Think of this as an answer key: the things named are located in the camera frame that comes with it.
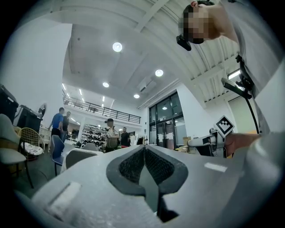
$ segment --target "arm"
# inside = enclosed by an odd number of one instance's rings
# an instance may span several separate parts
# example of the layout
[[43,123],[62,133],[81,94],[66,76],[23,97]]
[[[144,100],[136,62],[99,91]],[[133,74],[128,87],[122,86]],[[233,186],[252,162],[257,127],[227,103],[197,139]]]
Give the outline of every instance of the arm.
[[119,138],[119,134],[116,134],[116,135],[112,135],[111,138]]
[[120,134],[119,132],[117,131],[117,128],[114,127],[114,132],[115,132],[115,135],[112,135],[111,138],[119,138],[120,137]]
[[50,130],[50,127],[52,126],[53,122],[50,123],[50,126],[48,127],[48,130]]
[[58,129],[61,131],[61,133],[63,132],[62,123],[63,123],[63,116],[61,116],[61,118],[59,120],[59,124],[58,124]]
[[255,140],[260,138],[260,134],[239,134],[231,133],[227,135],[225,140],[225,147],[227,149],[227,156],[232,155],[237,149],[241,147],[248,147]]
[[61,133],[63,132],[63,130],[62,130],[62,122],[61,121],[59,122],[58,129],[61,131]]

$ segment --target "sticker label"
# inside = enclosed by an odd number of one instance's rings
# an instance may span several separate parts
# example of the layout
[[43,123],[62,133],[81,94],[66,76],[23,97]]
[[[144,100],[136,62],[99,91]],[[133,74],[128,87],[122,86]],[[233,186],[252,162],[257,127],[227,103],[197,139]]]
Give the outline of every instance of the sticker label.
[[220,132],[223,137],[226,137],[235,127],[225,116],[223,116],[214,127]]
[[228,167],[225,167],[225,166],[221,166],[221,165],[217,165],[217,164],[213,164],[213,163],[209,163],[209,162],[204,164],[204,166],[205,166],[205,168],[216,170],[216,171],[223,172],[223,173],[228,168]]

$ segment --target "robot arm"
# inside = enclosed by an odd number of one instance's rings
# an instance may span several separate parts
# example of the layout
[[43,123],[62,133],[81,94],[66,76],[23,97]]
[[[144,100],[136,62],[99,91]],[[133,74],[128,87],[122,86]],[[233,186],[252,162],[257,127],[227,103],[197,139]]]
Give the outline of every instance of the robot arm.
[[226,149],[224,148],[225,137],[231,133],[234,125],[223,116],[214,128],[210,129],[210,134],[204,137],[195,138],[188,141],[188,146],[196,147],[198,152],[204,156],[211,157],[227,157]]

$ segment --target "man in blue shirt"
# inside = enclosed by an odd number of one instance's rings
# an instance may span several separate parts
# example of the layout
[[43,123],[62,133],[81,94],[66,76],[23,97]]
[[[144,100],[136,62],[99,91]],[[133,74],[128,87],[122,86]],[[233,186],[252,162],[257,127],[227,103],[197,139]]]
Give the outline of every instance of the man in blue shirt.
[[59,113],[54,115],[53,120],[48,128],[50,129],[50,127],[53,126],[52,135],[58,135],[59,138],[61,138],[61,133],[63,133],[62,130],[63,114],[64,114],[64,108],[60,108]]

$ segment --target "floor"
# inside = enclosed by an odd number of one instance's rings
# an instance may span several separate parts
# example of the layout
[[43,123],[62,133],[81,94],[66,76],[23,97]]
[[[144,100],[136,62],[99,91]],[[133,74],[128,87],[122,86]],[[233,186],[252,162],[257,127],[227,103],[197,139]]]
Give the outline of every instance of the floor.
[[[65,148],[62,152],[64,156],[65,153],[73,149],[74,146],[69,143],[65,143]],[[27,174],[25,170],[20,172],[19,177],[13,175],[13,186],[14,189],[24,193],[26,196],[31,198],[33,194],[39,190],[44,184],[55,177],[54,163],[51,160],[51,154],[48,153],[46,147],[45,152],[41,154],[37,160],[28,162],[28,170],[34,185],[34,189],[31,188],[28,181]],[[57,166],[57,174],[60,174],[61,166]]]

